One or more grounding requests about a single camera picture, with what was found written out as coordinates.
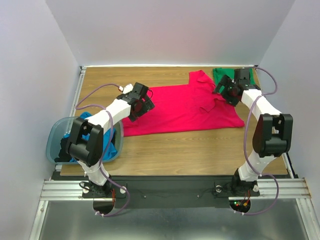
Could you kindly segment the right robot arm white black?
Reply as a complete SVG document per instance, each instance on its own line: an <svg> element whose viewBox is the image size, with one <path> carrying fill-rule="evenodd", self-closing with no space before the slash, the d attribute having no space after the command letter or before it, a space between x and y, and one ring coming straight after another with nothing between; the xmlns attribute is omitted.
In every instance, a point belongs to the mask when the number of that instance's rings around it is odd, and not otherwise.
<svg viewBox="0 0 320 240"><path fill-rule="evenodd" d="M249 109L249 116L257 120L252 137L252 152L244 153L245 163L239 167L230 182L234 195L258 192L257 180L266 166L291 148L293 117L280 112L266 98L256 84L251 83L250 70L238 68L234 76L223 75L214 89L228 104L236 106L239 102Z"/></svg>

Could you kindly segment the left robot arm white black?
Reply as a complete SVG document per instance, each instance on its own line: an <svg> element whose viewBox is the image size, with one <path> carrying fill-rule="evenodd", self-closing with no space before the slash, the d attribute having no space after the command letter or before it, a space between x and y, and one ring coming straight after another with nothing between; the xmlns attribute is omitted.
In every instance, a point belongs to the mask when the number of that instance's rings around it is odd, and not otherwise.
<svg viewBox="0 0 320 240"><path fill-rule="evenodd" d="M112 133L114 125L123 119L134 122L155 107L148 95L149 87L136 82L117 88L121 94L110 105L101 106L101 111L90 117L73 120L65 145L66 154L76 160L88 176L89 183L81 184L81 188L100 197L108 196L114 186L103 166L108 148L104 145L104 134Z"/></svg>

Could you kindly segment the red t shirt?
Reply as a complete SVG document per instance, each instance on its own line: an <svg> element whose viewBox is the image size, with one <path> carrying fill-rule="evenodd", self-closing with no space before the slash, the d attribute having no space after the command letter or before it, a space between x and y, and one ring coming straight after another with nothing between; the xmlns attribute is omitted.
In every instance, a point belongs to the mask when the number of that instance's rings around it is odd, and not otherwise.
<svg viewBox="0 0 320 240"><path fill-rule="evenodd" d="M242 128L244 121L215 87L203 70L191 71L188 84L152 87L154 109L134 122L123 119L124 136Z"/></svg>

